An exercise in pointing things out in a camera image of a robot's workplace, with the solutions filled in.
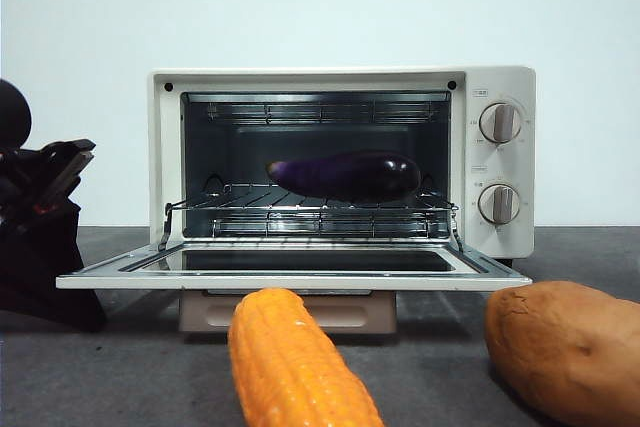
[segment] oven base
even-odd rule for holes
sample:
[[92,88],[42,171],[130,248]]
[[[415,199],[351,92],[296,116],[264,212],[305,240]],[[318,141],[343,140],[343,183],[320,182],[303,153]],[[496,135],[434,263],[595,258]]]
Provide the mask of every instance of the oven base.
[[[182,332],[226,332],[242,294],[184,290],[180,297]],[[392,334],[396,331],[396,293],[302,296],[304,305],[328,333]]]

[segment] potato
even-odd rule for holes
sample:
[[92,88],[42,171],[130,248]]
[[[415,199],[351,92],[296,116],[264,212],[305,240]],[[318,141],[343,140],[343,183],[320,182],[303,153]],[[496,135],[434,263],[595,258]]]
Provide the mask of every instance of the potato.
[[534,408],[573,426],[640,426],[640,304],[573,282],[503,289],[485,340]]

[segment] toaster oven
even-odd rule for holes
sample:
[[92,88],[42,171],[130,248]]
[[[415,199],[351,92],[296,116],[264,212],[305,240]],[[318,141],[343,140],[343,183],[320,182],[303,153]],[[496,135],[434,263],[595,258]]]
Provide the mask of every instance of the toaster oven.
[[[150,244],[63,289],[179,289],[184,331],[227,328],[286,287],[333,332],[391,332],[397,291],[530,282],[535,74],[524,67],[171,69],[149,77]],[[406,198],[351,204],[273,184],[265,164],[400,152]]]

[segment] oven control panel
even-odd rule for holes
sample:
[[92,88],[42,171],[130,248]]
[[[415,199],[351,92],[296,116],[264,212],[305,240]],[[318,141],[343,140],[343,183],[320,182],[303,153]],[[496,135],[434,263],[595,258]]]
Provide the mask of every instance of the oven control panel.
[[533,251],[535,74],[500,70],[467,75],[464,239],[518,258]]

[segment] yellow corn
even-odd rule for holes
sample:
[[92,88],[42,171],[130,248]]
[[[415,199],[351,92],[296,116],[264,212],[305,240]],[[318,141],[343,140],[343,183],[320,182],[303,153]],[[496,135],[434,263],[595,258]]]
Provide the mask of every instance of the yellow corn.
[[249,427],[383,426],[364,384],[289,290],[238,304],[229,352]]

